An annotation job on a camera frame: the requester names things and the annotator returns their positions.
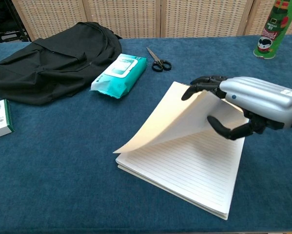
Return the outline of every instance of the scissor blade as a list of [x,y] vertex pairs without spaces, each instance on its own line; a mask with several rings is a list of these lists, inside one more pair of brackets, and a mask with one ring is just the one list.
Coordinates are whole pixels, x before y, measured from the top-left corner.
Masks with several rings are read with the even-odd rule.
[[155,61],[160,61],[160,59],[148,48],[146,47],[149,54],[154,58]]

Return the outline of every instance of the woven wicker panel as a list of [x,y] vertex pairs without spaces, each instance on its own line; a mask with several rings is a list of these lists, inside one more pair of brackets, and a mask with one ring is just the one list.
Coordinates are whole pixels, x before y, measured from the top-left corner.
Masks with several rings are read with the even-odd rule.
[[81,0],[13,0],[32,40],[47,38],[87,21]]
[[251,0],[164,0],[163,37],[219,37],[243,33]]
[[[249,25],[246,28],[246,35],[260,35],[266,23],[267,17],[273,7],[274,0],[258,0],[249,18]],[[292,34],[292,22],[286,34]]]
[[159,37],[160,0],[84,0],[87,18],[123,38]]

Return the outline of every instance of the notebook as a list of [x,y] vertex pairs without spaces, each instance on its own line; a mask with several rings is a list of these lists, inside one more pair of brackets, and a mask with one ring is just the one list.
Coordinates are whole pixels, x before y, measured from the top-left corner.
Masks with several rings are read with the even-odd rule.
[[207,116],[226,127],[247,122],[242,111],[202,91],[173,82],[160,103],[121,148],[118,167],[224,220],[228,219],[244,138],[218,135]]

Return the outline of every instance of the black scissor handle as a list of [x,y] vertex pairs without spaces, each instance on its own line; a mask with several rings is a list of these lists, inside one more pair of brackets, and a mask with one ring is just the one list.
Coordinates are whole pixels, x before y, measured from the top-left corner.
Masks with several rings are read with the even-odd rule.
[[167,60],[161,59],[160,61],[154,61],[151,68],[156,72],[169,71],[172,68],[172,64]]

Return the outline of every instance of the scissors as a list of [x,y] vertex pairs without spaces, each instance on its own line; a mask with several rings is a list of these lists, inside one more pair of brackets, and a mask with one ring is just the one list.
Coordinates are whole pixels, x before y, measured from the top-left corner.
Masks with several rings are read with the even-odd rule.
[[167,60],[159,59],[148,47],[146,47],[150,55],[154,58],[154,62],[152,63],[152,70],[156,72],[170,71],[172,68],[172,64]]

